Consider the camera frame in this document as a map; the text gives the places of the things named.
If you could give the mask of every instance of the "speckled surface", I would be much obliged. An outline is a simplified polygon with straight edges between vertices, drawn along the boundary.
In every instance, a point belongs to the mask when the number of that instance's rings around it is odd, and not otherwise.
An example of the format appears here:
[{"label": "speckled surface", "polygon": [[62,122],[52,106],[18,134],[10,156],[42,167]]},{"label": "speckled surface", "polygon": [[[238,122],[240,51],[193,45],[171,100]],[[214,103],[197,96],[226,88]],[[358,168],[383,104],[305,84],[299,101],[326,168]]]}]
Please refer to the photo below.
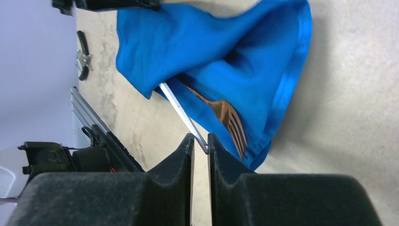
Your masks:
[{"label": "speckled surface", "polygon": [[[255,4],[190,2],[228,16]],[[399,221],[399,5],[310,0],[310,55],[288,112],[258,172],[343,173],[357,178],[385,225]],[[77,10],[94,71],[79,84],[84,98],[143,166],[169,155],[188,132],[172,106],[142,97],[115,68],[116,12]],[[206,131],[200,128],[206,137]],[[210,225],[207,158],[196,145],[193,224]]]}]

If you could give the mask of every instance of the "blue napkin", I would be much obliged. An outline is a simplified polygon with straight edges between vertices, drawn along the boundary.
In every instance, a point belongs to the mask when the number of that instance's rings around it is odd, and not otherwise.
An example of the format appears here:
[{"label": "blue napkin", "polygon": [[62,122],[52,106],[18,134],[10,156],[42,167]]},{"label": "blue napkin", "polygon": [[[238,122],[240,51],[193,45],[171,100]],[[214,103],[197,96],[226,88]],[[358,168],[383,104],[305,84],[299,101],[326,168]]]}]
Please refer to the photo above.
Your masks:
[{"label": "blue napkin", "polygon": [[160,11],[118,11],[119,72],[146,98],[167,81],[187,114],[241,160],[212,109],[175,76],[211,101],[226,99],[240,114],[248,139],[245,159],[256,169],[266,158],[309,51],[306,0],[263,0],[249,11],[218,18],[183,4]]}]

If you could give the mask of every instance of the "blue cloth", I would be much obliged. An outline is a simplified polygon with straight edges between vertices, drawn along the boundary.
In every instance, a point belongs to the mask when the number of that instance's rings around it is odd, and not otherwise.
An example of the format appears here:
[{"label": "blue cloth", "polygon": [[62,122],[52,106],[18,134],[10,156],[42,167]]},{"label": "blue cloth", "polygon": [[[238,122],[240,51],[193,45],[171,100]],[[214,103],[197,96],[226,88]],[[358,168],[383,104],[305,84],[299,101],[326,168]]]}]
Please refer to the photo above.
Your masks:
[{"label": "blue cloth", "polygon": [[301,74],[311,25],[306,0],[263,0],[230,18],[182,4],[119,10],[116,67],[148,99],[167,81],[187,114],[240,159],[212,109],[175,76],[182,74],[207,99],[226,99],[241,115],[249,143],[243,163],[254,170]]}]

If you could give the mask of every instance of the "black clamp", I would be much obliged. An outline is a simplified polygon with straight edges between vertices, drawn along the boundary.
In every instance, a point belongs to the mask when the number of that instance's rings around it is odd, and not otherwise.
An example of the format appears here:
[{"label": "black clamp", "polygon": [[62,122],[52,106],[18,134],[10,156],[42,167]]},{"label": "black clamp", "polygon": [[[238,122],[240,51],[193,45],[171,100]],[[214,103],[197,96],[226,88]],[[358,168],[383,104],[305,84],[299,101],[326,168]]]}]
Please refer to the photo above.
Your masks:
[{"label": "black clamp", "polygon": [[78,54],[76,56],[76,66],[78,67],[78,70],[81,72],[79,80],[84,81],[88,77],[89,70],[90,71],[93,70],[91,66],[92,55],[89,54],[86,36],[83,33],[83,31],[78,31],[77,34],[82,50],[78,49]]}]

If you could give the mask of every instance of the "brown fork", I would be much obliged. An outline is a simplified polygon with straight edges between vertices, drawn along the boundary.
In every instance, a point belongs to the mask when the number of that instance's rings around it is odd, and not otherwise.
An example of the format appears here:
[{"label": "brown fork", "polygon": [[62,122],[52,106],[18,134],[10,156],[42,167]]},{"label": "brown fork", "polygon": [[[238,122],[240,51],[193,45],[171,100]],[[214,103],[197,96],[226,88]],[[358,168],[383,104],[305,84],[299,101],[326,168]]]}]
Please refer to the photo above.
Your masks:
[{"label": "brown fork", "polygon": [[214,111],[217,119],[227,128],[229,131],[234,145],[236,146],[241,159],[244,159],[245,149],[248,146],[247,136],[245,134],[244,127],[241,123],[241,119],[234,107],[227,102],[227,100],[210,101],[203,97],[199,92],[194,90],[184,81],[182,83],[199,99],[209,105]]}]

